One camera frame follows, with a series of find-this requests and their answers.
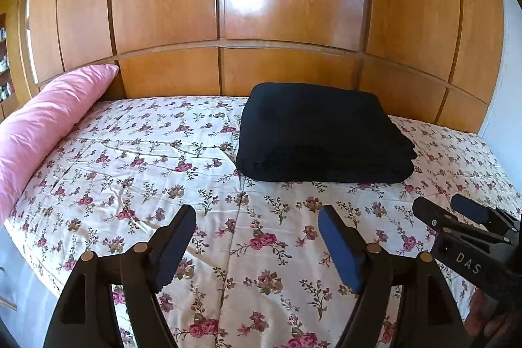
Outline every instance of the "black device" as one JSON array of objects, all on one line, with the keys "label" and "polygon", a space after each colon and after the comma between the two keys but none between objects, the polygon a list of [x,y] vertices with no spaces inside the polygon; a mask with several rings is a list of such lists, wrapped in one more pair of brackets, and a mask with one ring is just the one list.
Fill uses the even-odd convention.
[{"label": "black device", "polygon": [[[425,198],[413,203],[414,215],[436,231],[431,253],[416,258],[389,254],[367,244],[326,205],[318,224],[343,283],[357,303],[336,348],[374,348],[391,287],[400,285],[400,306],[392,348],[479,348],[490,340],[472,340],[440,268],[443,262],[499,302],[497,313],[520,310],[520,221],[503,210],[484,207],[460,195],[451,207],[483,224],[483,231],[458,221],[456,215]],[[148,243],[124,254],[82,254],[67,281],[49,325],[44,348],[122,348],[111,284],[123,285],[138,348],[177,348],[155,293],[168,285],[191,240],[196,213],[181,207],[172,222],[160,227]],[[520,334],[505,346],[519,346]]]}]

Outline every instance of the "pillow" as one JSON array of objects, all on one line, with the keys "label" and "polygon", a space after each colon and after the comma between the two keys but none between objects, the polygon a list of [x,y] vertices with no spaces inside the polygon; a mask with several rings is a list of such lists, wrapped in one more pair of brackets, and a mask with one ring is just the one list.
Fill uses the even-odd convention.
[{"label": "pillow", "polygon": [[0,226],[45,157],[117,73],[117,66],[107,64],[63,74],[0,124]]}]

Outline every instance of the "screw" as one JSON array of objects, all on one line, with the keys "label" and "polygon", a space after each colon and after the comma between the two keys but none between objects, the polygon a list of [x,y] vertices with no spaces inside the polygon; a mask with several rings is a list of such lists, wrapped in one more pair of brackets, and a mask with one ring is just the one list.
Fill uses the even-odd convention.
[{"label": "screw", "polygon": [[141,253],[145,252],[149,246],[145,242],[138,242],[134,245],[134,252]]},{"label": "screw", "polygon": [[371,252],[372,254],[378,254],[379,252],[382,251],[382,248],[380,247],[380,245],[375,244],[375,243],[368,244],[366,246],[366,249],[368,250],[368,252]]},{"label": "screw", "polygon": [[433,261],[433,257],[432,257],[432,255],[429,252],[421,252],[419,257],[424,262],[432,262]]},{"label": "screw", "polygon": [[95,256],[95,253],[94,253],[94,252],[92,252],[92,251],[87,251],[87,252],[84,252],[84,253],[82,254],[81,259],[82,259],[83,261],[90,261],[90,260],[92,260],[92,258],[93,258],[94,256]]}]

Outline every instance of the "floral bedsheet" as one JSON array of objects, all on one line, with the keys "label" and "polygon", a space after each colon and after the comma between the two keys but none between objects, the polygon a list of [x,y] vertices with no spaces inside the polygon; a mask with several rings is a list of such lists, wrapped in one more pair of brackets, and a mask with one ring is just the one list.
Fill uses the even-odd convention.
[{"label": "floral bedsheet", "polygon": [[[522,199],[486,144],[392,117],[416,145],[415,172],[395,185],[267,183],[234,166],[245,98],[176,97],[98,103],[49,154],[6,222],[42,282],[60,294],[79,256],[148,240],[182,204],[197,228],[173,282],[158,295],[181,347],[335,346],[355,304],[317,230],[332,204],[366,241],[416,256],[434,234],[412,215],[425,196],[449,208],[462,193],[521,213]],[[473,288],[443,267],[463,317]],[[134,346],[125,294],[113,288],[121,335]],[[379,344],[395,328],[391,295]]]}]

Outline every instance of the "bedspread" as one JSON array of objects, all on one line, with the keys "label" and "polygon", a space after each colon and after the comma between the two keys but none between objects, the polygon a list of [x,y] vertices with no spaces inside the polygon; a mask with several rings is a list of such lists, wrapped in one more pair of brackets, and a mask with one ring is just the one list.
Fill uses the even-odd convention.
[{"label": "bedspread", "polygon": [[[418,154],[401,184],[250,180],[234,166],[245,102],[96,104],[46,158],[5,224],[42,282],[59,296],[84,251],[124,252],[190,204],[197,228],[173,282],[158,294],[181,347],[335,346],[355,296],[318,233],[323,205],[332,204],[366,241],[405,256],[434,241],[412,215],[418,196],[449,208],[462,193],[521,213],[520,194],[478,136],[397,117]],[[472,287],[442,270],[465,316]],[[380,344],[390,342],[399,296],[394,288]],[[113,298],[122,339],[134,346],[120,286]]]}]

